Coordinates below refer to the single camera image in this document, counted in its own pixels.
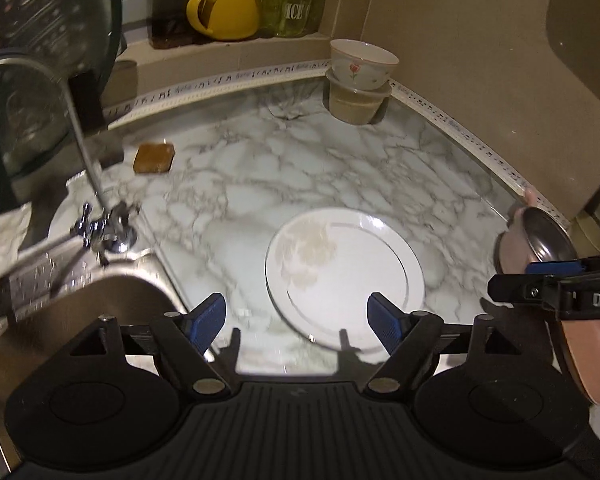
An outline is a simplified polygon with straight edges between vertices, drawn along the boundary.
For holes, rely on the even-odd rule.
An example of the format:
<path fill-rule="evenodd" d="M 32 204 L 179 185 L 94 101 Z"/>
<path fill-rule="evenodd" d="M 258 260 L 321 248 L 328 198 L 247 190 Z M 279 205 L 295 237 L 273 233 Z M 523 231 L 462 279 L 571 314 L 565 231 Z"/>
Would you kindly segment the pink bear-shaped plate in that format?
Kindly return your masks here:
<path fill-rule="evenodd" d="M 600 320 L 560 321 L 570 372 L 592 403 L 600 405 Z"/>

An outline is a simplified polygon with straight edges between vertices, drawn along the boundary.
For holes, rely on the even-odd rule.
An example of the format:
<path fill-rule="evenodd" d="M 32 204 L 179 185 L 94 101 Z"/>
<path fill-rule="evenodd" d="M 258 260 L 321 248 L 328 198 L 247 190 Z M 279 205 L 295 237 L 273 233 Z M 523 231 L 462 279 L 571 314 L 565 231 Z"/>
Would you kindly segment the cream ceramic bowl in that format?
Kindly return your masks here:
<path fill-rule="evenodd" d="M 600 256 L 600 226 L 586 211 L 573 218 L 569 236 L 580 258 Z"/>

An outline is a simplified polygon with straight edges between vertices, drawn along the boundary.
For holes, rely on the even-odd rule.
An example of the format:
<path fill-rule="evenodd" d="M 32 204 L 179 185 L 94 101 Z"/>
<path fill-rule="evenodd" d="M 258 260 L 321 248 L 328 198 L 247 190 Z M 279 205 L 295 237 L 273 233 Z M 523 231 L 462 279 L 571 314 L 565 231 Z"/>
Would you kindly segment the pink cup with steel liner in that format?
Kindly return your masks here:
<path fill-rule="evenodd" d="M 494 264 L 499 274 L 524 274 L 531 263 L 578 258 L 566 230 L 538 203 L 535 189 L 525 188 L 509 209 L 507 228 L 494 249 Z"/>

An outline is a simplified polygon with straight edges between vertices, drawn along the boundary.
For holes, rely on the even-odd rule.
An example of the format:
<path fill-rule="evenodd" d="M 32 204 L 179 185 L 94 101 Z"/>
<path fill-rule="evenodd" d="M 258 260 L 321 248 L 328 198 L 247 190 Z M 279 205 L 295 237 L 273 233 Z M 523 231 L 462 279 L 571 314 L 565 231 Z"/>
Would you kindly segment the white round plate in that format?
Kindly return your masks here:
<path fill-rule="evenodd" d="M 322 208 L 292 218 L 273 236 L 264 267 L 279 315 L 332 350 L 341 348 L 342 330 L 359 352 L 381 350 L 366 314 L 374 292 L 404 312 L 424 305 L 424 274 L 411 246 L 385 221 L 357 210 Z"/>

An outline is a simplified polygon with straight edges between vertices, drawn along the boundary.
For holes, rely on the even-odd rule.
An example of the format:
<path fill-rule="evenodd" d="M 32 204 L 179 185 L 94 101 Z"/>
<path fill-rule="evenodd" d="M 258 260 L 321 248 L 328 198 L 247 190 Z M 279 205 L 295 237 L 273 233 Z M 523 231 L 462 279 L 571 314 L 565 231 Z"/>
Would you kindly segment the stainless steel sink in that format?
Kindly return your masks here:
<path fill-rule="evenodd" d="M 153 254 L 109 266 L 79 263 L 50 280 L 32 269 L 20 273 L 0 314 L 0 478 L 20 463 L 4 423 L 6 401 L 37 367 L 102 315 L 133 325 L 185 311 L 178 288 Z"/>

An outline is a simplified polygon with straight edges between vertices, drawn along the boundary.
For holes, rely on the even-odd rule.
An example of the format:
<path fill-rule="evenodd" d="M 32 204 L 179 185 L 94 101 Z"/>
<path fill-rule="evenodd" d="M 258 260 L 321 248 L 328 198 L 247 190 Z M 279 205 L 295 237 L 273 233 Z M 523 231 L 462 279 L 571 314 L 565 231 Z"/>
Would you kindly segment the brown sponge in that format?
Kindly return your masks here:
<path fill-rule="evenodd" d="M 171 143 L 140 144 L 133 170 L 136 174 L 164 174 L 171 169 L 175 148 Z"/>

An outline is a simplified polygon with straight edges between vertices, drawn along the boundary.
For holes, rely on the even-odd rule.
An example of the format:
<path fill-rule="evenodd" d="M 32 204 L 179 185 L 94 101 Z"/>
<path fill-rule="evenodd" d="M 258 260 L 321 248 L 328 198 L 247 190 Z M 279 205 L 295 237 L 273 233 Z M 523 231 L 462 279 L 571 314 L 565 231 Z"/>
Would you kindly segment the beige stacked bowl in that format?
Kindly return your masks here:
<path fill-rule="evenodd" d="M 325 76 L 328 80 L 329 113 L 351 125 L 370 124 L 382 103 L 391 96 L 391 86 L 388 82 L 376 90 L 360 90 L 350 88 L 339 81 L 331 68 Z"/>

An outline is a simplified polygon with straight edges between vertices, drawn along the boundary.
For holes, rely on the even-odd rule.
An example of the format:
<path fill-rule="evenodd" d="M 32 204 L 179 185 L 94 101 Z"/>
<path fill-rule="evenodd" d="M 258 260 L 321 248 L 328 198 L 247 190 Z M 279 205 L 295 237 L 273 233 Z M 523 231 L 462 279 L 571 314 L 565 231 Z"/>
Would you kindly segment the white floral bowl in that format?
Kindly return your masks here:
<path fill-rule="evenodd" d="M 334 76 L 353 89 L 379 89 L 400 63 L 392 52 L 365 41 L 333 39 L 329 45 Z"/>

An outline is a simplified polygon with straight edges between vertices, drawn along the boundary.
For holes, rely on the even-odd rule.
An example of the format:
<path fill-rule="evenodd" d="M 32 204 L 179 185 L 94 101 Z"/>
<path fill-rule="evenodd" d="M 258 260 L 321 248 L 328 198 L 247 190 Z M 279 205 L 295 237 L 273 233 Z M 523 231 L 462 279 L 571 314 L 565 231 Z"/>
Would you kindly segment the dark glass jar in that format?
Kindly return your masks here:
<path fill-rule="evenodd" d="M 151 47 L 166 50 L 204 43 L 204 35 L 189 24 L 186 15 L 188 2 L 189 0 L 149 0 L 147 25 Z"/>

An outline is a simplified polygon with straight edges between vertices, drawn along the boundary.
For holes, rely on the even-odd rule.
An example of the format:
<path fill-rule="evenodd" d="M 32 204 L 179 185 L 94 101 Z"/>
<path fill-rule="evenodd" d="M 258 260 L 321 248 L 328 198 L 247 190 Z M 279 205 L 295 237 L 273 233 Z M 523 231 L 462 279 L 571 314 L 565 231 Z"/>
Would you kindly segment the yellow ceramic mug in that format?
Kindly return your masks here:
<path fill-rule="evenodd" d="M 250 38 L 260 23 L 256 0 L 188 0 L 186 18 L 197 32 L 220 41 Z"/>

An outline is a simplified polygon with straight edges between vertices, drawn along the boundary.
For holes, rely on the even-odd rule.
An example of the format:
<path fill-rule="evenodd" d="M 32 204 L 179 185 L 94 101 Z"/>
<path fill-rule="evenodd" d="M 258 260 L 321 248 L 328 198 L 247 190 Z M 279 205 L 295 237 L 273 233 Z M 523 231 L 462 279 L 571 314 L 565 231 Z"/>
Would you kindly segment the metal colander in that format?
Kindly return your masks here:
<path fill-rule="evenodd" d="M 68 144 L 92 170 L 121 26 L 121 0 L 0 0 L 0 214 L 33 200 L 24 181 Z"/>

